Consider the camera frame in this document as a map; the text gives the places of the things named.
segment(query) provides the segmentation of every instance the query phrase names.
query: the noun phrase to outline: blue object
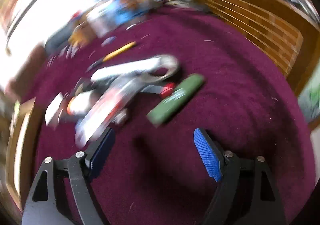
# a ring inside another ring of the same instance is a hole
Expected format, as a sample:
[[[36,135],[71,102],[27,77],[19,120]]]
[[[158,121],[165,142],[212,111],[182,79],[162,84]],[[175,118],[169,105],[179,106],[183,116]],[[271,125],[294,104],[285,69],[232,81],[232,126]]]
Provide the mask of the blue object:
[[[217,149],[215,144],[207,133],[199,128],[194,131],[193,139],[209,176],[216,182],[220,181],[222,173],[219,158],[214,152]]]

